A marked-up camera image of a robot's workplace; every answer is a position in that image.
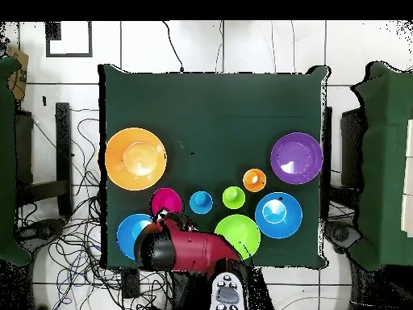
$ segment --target bowl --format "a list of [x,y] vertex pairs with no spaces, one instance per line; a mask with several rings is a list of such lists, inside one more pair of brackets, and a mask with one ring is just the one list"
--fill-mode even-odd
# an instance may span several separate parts
[[268,194],[257,204],[255,222],[267,237],[290,237],[298,231],[302,222],[300,203],[287,193]]
[[160,188],[153,193],[150,208],[154,216],[163,208],[168,212],[180,213],[182,211],[181,198],[174,189]]
[[243,259],[254,255],[261,242],[261,233],[255,222],[241,214],[222,219],[215,228],[215,234],[222,235]]
[[230,186],[223,192],[223,204],[230,209],[238,209],[245,203],[245,193],[237,186]]
[[121,222],[116,233],[116,240],[118,247],[125,256],[135,260],[134,245],[136,238],[151,223],[151,216],[146,214],[133,214]]
[[321,170],[323,152],[319,142],[306,133],[283,136],[271,151],[271,167],[283,182],[303,184]]
[[264,189],[267,178],[261,170],[250,169],[245,173],[242,183],[248,191],[257,192]]
[[190,208],[196,214],[207,214],[212,209],[212,197],[206,191],[197,191],[190,197]]
[[150,131],[126,128],[107,142],[105,166],[114,184],[129,191],[141,191],[162,177],[166,168],[166,151]]

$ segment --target blue bowl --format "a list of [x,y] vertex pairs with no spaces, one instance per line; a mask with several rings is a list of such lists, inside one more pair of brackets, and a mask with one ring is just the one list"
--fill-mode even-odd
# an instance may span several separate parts
[[212,209],[212,197],[206,191],[197,191],[190,197],[190,208],[197,214],[207,214]]
[[133,214],[121,222],[116,233],[116,240],[122,253],[135,260],[134,246],[139,233],[152,223],[152,218],[146,214]]
[[274,192],[257,205],[255,222],[258,228],[273,239],[284,239],[298,231],[302,222],[300,203],[291,195]]

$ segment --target light green bowl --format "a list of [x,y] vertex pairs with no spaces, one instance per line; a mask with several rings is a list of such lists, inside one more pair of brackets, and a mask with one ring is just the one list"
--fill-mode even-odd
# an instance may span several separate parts
[[234,214],[222,219],[216,226],[215,234],[222,235],[243,259],[248,259],[258,250],[261,232],[249,217]]
[[245,193],[237,186],[230,186],[223,192],[223,204],[230,209],[238,209],[245,203]]

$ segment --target small orange bowl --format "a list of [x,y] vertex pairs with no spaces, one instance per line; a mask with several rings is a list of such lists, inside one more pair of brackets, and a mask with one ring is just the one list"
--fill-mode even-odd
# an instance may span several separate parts
[[107,142],[105,166],[114,184],[128,191],[141,191],[153,186],[164,174],[165,147],[150,131],[126,128]]
[[259,169],[250,169],[245,173],[242,183],[248,191],[257,192],[264,188],[267,177]]

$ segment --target green cloth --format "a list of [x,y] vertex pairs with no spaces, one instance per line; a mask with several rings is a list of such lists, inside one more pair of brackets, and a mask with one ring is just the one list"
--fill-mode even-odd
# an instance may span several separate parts
[[[214,232],[231,214],[254,220],[256,205],[268,193],[284,191],[301,204],[300,229],[287,239],[261,234],[253,257],[256,266],[320,268],[318,255],[319,178],[293,186],[278,179],[269,156],[275,142],[287,133],[305,132],[319,140],[321,81],[327,67],[310,74],[147,74],[123,73],[104,65],[106,78],[106,139],[130,127],[145,128],[163,142],[168,164],[161,180],[144,191],[125,191],[107,182],[107,266],[134,267],[116,243],[121,221],[134,213],[149,214],[149,200],[159,187],[173,188],[184,203],[184,213],[199,230]],[[248,169],[267,176],[262,191],[245,190],[245,205],[230,210],[222,194],[228,186],[242,185]],[[195,191],[208,191],[214,201],[206,215],[189,207]]]
[[16,266],[31,261],[31,255],[13,238],[16,213],[15,101],[7,83],[10,75],[20,68],[15,58],[0,58],[0,259]]
[[364,101],[368,129],[363,137],[364,189],[358,228],[364,235],[350,254],[367,270],[413,265],[413,238],[401,230],[407,121],[413,119],[413,74],[374,62],[355,87]]

